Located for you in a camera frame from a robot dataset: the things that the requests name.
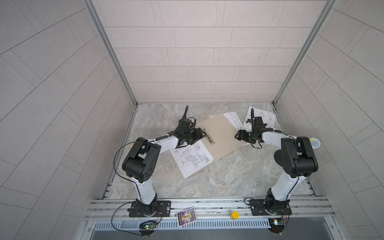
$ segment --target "yellow cap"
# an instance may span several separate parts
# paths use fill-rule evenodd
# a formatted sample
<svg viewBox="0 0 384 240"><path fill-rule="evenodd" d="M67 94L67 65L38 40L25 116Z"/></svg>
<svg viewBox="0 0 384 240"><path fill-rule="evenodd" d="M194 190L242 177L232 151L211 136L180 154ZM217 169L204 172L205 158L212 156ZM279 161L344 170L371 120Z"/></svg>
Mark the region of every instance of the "yellow cap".
<svg viewBox="0 0 384 240"><path fill-rule="evenodd" d="M232 213L231 213L231 219L232 220L235 220L235 219L238 219L239 218L239 214L236 212L236 211L233 211Z"/></svg>

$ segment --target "gray floor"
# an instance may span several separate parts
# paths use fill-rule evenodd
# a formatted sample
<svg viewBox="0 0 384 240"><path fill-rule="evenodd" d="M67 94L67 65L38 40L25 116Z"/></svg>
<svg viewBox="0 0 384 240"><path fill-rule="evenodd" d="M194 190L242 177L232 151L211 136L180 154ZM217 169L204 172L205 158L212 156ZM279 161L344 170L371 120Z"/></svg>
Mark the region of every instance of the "gray floor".
<svg viewBox="0 0 384 240"><path fill-rule="evenodd" d="M138 137L153 139L175 129L187 104L141 104L137 110L127 142ZM273 112L270 103L193 103L188 104L187 117L193 116L197 122L212 115L236 112L244 121L248 107ZM275 128L281 129L275 121ZM153 185L159 198L168 197L226 197L265 195L280 177L282 168L273 159L278 149L262 143L262 149L251 145L242 146L218 161L208 165L198 173L183 179L169 151L160 154L152 175ZM125 176L121 163L129 152L124 149L118 165L118 173ZM107 193L108 199L134 199L133 184L115 176ZM299 184L293 195L309 195L306 182Z"/></svg>

